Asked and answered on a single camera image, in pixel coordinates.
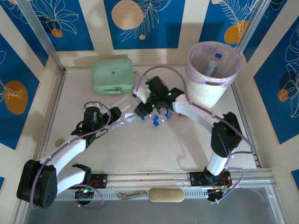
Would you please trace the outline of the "blue-label plastic water bottle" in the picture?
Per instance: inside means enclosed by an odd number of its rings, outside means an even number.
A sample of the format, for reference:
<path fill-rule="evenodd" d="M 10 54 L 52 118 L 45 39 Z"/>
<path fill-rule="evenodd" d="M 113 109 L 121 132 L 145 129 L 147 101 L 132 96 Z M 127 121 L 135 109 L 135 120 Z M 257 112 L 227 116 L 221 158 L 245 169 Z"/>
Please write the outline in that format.
<path fill-rule="evenodd" d="M 155 108 L 149 117 L 153 120 L 154 116 L 159 117 L 159 124 L 166 122 L 171 116 L 172 112 L 167 108 Z"/>

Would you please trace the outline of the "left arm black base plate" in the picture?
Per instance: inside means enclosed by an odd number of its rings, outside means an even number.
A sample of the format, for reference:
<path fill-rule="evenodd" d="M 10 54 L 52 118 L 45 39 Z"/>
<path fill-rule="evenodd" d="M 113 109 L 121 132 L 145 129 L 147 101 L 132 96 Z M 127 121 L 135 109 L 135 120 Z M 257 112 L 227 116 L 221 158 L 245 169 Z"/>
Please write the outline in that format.
<path fill-rule="evenodd" d="M 66 180 L 68 189 L 79 189 L 78 184 L 88 185 L 96 189 L 105 189 L 107 185 L 107 174 L 104 173 L 85 173 L 84 179 L 81 182 L 78 182 L 78 178 L 75 175 L 69 175 L 64 177 L 63 180 Z"/>

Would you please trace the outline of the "clear plastic tube bottle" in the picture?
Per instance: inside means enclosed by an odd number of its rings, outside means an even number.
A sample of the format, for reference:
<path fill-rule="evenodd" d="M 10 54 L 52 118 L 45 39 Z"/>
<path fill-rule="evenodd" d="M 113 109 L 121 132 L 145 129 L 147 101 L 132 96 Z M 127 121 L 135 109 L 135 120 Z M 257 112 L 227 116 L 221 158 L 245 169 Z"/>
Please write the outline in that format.
<path fill-rule="evenodd" d="M 121 112 L 132 110 L 136 103 L 137 98 L 133 96 L 126 96 L 112 105 L 112 107 L 118 107 Z"/>

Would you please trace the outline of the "beige cushion pad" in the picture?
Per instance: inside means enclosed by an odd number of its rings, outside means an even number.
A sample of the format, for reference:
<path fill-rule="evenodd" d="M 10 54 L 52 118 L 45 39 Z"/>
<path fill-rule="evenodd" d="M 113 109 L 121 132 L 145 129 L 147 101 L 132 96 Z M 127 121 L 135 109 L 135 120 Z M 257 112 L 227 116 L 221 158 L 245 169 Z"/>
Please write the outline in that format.
<path fill-rule="evenodd" d="M 181 189 L 151 188 L 148 197 L 154 203 L 180 203 L 185 195 Z"/>

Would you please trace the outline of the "aluminium front rail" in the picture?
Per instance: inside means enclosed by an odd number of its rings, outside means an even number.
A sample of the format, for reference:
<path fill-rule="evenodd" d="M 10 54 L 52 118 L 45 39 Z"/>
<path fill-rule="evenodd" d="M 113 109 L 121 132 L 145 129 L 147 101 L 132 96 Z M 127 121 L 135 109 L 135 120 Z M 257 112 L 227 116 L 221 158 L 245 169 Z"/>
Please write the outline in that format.
<path fill-rule="evenodd" d="M 236 187 L 261 187 L 276 185 L 274 175 L 270 169 L 230 169 L 228 177 Z M 173 172 L 137 172 L 137 173 L 107 173 L 105 189 L 150 189 L 158 188 L 203 188 L 192 187 L 188 178 L 190 172 L 200 171 L 173 171 Z"/>

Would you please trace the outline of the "aluminium frame post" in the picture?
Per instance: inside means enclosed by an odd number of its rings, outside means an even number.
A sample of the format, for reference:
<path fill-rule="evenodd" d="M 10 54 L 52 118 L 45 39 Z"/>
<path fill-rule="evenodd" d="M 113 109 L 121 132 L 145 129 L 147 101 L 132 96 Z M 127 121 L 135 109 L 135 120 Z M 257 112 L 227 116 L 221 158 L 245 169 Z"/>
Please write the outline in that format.
<path fill-rule="evenodd" d="M 20 11 L 22 12 L 23 16 L 35 33 L 46 53 L 52 59 L 53 63 L 60 70 L 60 72 L 64 74 L 64 67 L 57 55 L 57 52 L 30 3 L 27 0 L 16 0 L 16 2 Z"/>
<path fill-rule="evenodd" d="M 240 55 L 243 54 L 244 49 L 248 45 L 248 42 L 250 41 L 271 2 L 272 0 L 258 0 L 257 6 L 235 48 Z"/>

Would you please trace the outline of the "metal bracket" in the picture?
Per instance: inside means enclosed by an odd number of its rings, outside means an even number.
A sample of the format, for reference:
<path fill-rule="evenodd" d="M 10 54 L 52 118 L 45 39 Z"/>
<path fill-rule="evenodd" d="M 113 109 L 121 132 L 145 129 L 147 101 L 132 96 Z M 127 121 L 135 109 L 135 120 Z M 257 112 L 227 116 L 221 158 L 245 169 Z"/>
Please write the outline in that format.
<path fill-rule="evenodd" d="M 136 191 L 130 191 L 130 192 L 119 192 L 117 194 L 117 197 L 120 200 L 130 200 L 130 199 L 134 199 L 134 198 L 147 197 L 147 191 L 136 190 Z"/>

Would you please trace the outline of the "slotted metal strip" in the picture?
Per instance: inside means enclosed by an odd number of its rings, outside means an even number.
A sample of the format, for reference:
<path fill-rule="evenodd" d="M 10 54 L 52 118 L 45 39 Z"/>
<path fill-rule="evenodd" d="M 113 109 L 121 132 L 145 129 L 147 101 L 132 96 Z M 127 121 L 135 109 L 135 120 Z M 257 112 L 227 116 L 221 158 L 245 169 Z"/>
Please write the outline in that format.
<path fill-rule="evenodd" d="M 92 189 L 68 189 L 63 192 L 61 192 L 58 195 L 55 195 L 55 193 L 50 193 L 47 195 L 41 202 L 40 207 L 47 208 L 49 207 L 54 201 L 71 201 L 74 200 L 76 202 L 80 202 L 81 204 L 88 204 L 91 201 L 111 201 L 111 200 L 119 200 L 117 197 L 117 194 L 119 192 L 130 192 L 134 190 L 124 190 L 121 189 L 120 191 L 117 191 L 115 189 L 100 189 L 99 192 L 95 192 Z M 134 198 L 133 200 L 148 200 L 148 193 L 147 191 L 147 197 L 140 197 L 140 198 Z M 185 195 L 185 199 L 212 199 L 212 194 L 215 193 L 214 189 L 182 189 Z"/>

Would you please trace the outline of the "mint green zip pouch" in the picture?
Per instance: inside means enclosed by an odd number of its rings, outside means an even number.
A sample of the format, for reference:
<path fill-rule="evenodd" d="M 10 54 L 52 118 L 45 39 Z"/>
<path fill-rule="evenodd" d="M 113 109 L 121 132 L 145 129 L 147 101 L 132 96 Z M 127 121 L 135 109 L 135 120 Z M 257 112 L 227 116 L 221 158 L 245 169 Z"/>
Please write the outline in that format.
<path fill-rule="evenodd" d="M 96 95 L 120 95 L 134 88 L 133 63 L 128 58 L 96 61 L 92 67 Z"/>

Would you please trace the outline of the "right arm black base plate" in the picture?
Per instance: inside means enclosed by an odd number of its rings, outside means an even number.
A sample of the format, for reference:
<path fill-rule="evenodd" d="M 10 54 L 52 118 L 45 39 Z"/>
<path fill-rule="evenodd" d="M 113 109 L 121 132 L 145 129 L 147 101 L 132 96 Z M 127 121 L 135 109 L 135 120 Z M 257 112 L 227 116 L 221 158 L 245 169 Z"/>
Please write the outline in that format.
<path fill-rule="evenodd" d="M 188 178 L 191 182 L 192 187 L 224 187 L 232 186 L 231 180 L 228 178 L 230 176 L 229 171 L 223 171 L 221 174 L 214 176 L 203 171 L 200 172 L 190 172 Z"/>

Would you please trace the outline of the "aluminium table side rail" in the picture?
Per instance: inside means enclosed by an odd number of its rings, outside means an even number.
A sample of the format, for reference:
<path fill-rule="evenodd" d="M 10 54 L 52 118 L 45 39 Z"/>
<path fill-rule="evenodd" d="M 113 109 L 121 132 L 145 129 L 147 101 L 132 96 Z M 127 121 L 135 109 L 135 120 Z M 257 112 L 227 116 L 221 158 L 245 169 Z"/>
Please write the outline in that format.
<path fill-rule="evenodd" d="M 253 157 L 254 157 L 254 161 L 256 163 L 256 167 L 257 168 L 263 168 L 263 165 L 262 165 L 262 163 L 260 161 L 260 158 L 259 158 L 258 151 L 256 150 L 256 144 L 255 144 L 255 141 L 254 141 L 254 138 L 253 138 L 253 135 L 252 135 L 252 130 L 251 130 L 251 126 L 250 126 L 250 123 L 249 123 L 249 118 L 247 116 L 247 112 L 245 110 L 245 105 L 243 103 L 243 99 L 242 99 L 240 90 L 237 86 L 237 83 L 233 82 L 232 85 L 231 85 L 231 88 L 232 88 L 232 91 L 233 91 L 233 94 L 234 94 L 234 97 L 235 97 L 235 100 L 236 100 L 238 110 L 240 112 L 241 120 L 242 120 L 242 123 L 243 123 L 243 127 L 244 127 L 244 130 L 245 130 L 247 139 L 249 140 L 249 142 L 252 144 L 252 146 L 255 149 L 255 152 L 253 153 Z"/>
<path fill-rule="evenodd" d="M 52 130 L 54 118 L 56 115 L 57 107 L 62 93 L 65 76 L 66 76 L 66 69 L 63 70 L 61 76 L 59 77 L 58 81 L 54 86 L 53 93 L 50 98 L 50 102 L 46 113 L 46 121 L 44 122 L 41 140 L 38 142 L 36 146 L 35 152 L 33 154 L 33 159 L 40 159 L 46 153 L 46 148 L 50 139 L 50 133 Z"/>

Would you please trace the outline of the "purple plastic bin liner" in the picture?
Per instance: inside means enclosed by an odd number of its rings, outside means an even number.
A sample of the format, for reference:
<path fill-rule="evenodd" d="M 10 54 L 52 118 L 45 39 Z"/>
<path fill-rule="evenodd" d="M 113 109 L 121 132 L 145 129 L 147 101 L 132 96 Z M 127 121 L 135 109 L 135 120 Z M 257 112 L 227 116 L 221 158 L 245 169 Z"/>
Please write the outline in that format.
<path fill-rule="evenodd" d="M 203 75 L 203 71 L 216 53 L 222 55 L 221 66 L 213 77 Z M 220 42 L 199 42 L 187 53 L 185 72 L 188 78 L 197 84 L 230 86 L 242 68 L 242 56 L 228 44 Z"/>

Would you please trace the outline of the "white ribbed waste bin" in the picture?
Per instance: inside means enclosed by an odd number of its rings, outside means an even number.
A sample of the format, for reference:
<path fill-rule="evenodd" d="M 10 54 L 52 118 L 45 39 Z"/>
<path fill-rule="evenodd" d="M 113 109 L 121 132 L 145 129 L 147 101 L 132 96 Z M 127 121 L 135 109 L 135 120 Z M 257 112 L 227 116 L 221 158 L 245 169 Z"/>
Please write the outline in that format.
<path fill-rule="evenodd" d="M 213 107 L 227 89 L 216 85 L 197 84 L 191 80 L 187 81 L 186 87 L 188 97 L 207 108 Z"/>

